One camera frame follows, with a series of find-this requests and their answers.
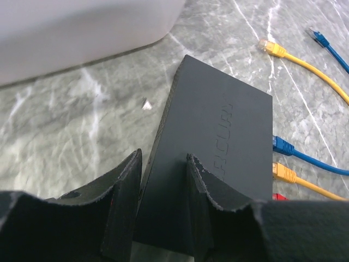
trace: black box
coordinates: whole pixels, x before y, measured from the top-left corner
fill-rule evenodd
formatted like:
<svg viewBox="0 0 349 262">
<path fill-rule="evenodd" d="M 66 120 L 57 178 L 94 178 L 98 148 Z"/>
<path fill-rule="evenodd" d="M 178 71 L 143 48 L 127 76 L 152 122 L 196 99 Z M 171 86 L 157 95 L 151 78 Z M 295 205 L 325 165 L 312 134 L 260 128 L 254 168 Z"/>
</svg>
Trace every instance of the black box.
<svg viewBox="0 0 349 262">
<path fill-rule="evenodd" d="M 272 200 L 272 117 L 270 95 L 185 56 L 142 181 L 134 240 L 193 254 L 187 153 L 236 191 Z"/>
</svg>

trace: white plastic box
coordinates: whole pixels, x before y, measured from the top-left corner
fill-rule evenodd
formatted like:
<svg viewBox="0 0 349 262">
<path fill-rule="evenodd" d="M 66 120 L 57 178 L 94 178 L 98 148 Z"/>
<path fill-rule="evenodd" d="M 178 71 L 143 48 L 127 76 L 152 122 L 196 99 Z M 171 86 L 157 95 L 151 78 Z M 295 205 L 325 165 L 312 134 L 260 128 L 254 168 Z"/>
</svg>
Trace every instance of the white plastic box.
<svg viewBox="0 0 349 262">
<path fill-rule="evenodd" d="M 151 44 L 185 0 L 0 1 L 0 85 Z"/>
</svg>

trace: red connector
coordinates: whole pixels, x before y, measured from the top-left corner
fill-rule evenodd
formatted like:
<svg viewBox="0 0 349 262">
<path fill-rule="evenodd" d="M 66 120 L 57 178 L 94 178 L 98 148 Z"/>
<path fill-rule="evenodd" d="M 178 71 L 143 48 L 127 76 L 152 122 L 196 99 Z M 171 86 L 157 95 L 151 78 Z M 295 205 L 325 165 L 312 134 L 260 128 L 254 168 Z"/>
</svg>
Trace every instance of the red connector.
<svg viewBox="0 0 349 262">
<path fill-rule="evenodd" d="M 273 199 L 274 200 L 288 200 L 287 198 L 285 198 L 283 195 L 280 195 L 280 194 L 273 194 Z"/>
</svg>

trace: blue cable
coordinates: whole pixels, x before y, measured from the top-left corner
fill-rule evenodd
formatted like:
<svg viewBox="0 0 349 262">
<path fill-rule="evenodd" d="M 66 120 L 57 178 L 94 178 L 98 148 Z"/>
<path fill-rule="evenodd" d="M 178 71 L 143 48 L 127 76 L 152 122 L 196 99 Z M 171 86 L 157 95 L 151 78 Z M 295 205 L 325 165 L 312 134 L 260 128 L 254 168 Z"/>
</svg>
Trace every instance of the blue cable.
<svg viewBox="0 0 349 262">
<path fill-rule="evenodd" d="M 326 48 L 336 60 L 340 63 L 340 65 L 347 71 L 349 74 L 349 65 L 344 61 L 344 59 L 338 55 L 338 53 L 333 49 L 333 47 L 329 44 L 329 41 L 323 36 L 319 31 L 313 30 L 313 28 L 309 27 L 305 30 L 307 34 L 314 39 L 317 43 L 319 43 L 322 47 Z"/>
<path fill-rule="evenodd" d="M 294 146 L 290 144 L 289 142 L 285 141 L 284 139 L 273 135 L 273 151 L 277 153 L 284 154 L 286 156 L 295 156 L 298 157 L 301 160 L 304 160 L 312 165 L 315 165 L 321 169 L 330 171 L 332 173 L 336 173 L 339 175 L 349 176 L 349 170 L 343 170 L 339 168 L 335 168 L 333 166 L 330 166 L 328 164 L 325 164 L 313 157 L 309 157 L 306 154 L 303 154 L 299 152 L 298 150 L 294 149 Z"/>
</svg>

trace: yellow ethernet cable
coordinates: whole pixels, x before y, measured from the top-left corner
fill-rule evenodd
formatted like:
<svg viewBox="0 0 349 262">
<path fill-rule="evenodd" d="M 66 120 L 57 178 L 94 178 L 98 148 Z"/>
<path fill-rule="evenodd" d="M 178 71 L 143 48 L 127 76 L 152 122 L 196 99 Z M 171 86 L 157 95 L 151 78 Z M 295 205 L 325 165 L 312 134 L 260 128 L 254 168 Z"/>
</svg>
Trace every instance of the yellow ethernet cable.
<svg viewBox="0 0 349 262">
<path fill-rule="evenodd" d="M 308 181 L 301 179 L 297 176 L 296 172 L 293 170 L 285 167 L 284 165 L 280 163 L 273 163 L 273 176 L 274 178 L 287 182 L 287 183 L 297 183 L 300 184 L 308 189 L 311 189 L 315 191 L 316 193 L 319 193 L 327 198 L 331 198 L 333 200 L 347 200 L 345 198 L 342 198 L 338 195 L 335 195 L 331 192 L 328 192 L 327 190 L 318 187 L 312 183 L 309 183 Z"/>
<path fill-rule="evenodd" d="M 325 75 L 323 72 L 321 72 L 317 68 L 313 67 L 312 65 L 304 62 L 303 60 L 301 60 L 299 58 L 296 58 L 296 57 L 290 55 L 289 53 L 287 53 L 286 49 L 283 48 L 282 46 L 280 46 L 279 44 L 273 43 L 273 42 L 265 40 L 265 39 L 261 39 L 258 43 L 258 48 L 262 49 L 263 51 L 266 51 L 270 55 L 280 57 L 280 58 L 286 58 L 286 59 L 292 61 L 293 63 L 296 63 L 296 64 L 306 68 L 307 70 L 313 72 L 319 78 L 321 78 L 323 81 L 328 83 L 333 88 L 333 90 L 336 91 L 341 96 L 341 98 L 343 98 L 343 100 L 349 105 L 349 96 L 331 78 L 329 78 L 327 75 Z"/>
</svg>

